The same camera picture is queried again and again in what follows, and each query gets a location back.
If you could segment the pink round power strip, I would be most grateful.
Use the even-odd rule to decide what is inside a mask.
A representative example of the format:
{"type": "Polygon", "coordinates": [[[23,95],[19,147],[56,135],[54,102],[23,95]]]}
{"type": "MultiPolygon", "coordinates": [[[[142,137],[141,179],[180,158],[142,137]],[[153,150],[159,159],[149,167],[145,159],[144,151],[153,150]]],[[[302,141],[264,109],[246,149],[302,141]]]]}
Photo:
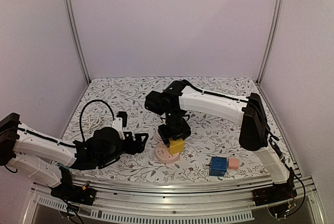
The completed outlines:
{"type": "Polygon", "coordinates": [[[164,164],[174,163],[180,156],[180,153],[171,155],[164,143],[159,143],[154,149],[156,158],[164,164]]]}

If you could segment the yellow cube socket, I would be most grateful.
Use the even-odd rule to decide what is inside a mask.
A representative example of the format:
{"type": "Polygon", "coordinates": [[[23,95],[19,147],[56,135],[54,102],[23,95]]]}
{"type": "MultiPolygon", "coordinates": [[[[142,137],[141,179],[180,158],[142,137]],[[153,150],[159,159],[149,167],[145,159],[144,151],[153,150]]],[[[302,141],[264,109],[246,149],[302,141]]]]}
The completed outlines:
{"type": "Polygon", "coordinates": [[[184,140],[182,138],[177,140],[171,138],[169,142],[168,152],[170,155],[175,155],[184,151],[184,140]]]}

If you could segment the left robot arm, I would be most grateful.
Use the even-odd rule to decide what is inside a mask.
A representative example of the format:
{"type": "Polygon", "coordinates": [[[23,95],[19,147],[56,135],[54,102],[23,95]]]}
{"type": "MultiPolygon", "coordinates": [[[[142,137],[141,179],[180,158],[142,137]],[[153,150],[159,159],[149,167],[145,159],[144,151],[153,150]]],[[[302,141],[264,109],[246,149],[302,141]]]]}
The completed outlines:
{"type": "Polygon", "coordinates": [[[66,200],[74,199],[78,190],[65,180],[68,172],[52,167],[48,160],[79,171],[103,169],[123,154],[142,153],[149,137],[147,133],[123,131],[123,119],[118,117],[111,127],[94,131],[88,140],[69,143],[32,129],[19,118],[19,114],[10,113],[1,120],[1,165],[57,187],[66,200]]]}

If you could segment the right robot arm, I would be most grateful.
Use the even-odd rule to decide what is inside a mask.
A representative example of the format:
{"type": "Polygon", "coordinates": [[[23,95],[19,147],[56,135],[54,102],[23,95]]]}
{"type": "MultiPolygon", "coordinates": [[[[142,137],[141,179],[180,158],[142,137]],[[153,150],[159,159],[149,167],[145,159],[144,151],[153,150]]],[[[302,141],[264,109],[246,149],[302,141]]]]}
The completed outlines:
{"type": "Polygon", "coordinates": [[[270,197],[281,201],[290,192],[288,180],[292,173],[271,131],[260,96],[233,97],[222,93],[196,88],[187,80],[175,80],[162,92],[151,91],[145,98],[145,108],[159,116],[165,116],[158,133],[167,147],[172,141],[185,140],[191,135],[185,120],[188,111],[213,115],[240,126],[239,144],[252,151],[268,170],[273,186],[270,197]]]}

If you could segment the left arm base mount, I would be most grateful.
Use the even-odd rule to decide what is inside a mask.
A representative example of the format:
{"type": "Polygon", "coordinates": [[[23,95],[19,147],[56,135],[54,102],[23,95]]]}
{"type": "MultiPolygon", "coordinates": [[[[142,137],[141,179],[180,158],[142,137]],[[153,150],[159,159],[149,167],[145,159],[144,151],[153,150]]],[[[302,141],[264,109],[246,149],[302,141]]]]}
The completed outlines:
{"type": "Polygon", "coordinates": [[[90,187],[91,181],[86,181],[83,185],[74,185],[69,172],[61,172],[60,185],[50,187],[51,195],[66,202],[74,202],[92,206],[96,197],[96,190],[90,187]]]}

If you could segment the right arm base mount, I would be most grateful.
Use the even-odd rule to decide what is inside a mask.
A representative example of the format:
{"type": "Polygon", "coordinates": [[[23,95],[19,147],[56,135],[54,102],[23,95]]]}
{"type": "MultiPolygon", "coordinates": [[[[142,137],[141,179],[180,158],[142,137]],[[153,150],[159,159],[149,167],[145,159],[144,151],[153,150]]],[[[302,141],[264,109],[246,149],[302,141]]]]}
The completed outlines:
{"type": "Polygon", "coordinates": [[[291,180],[287,180],[282,184],[273,183],[271,186],[252,191],[252,199],[256,206],[285,201],[296,196],[297,192],[291,180]]]}

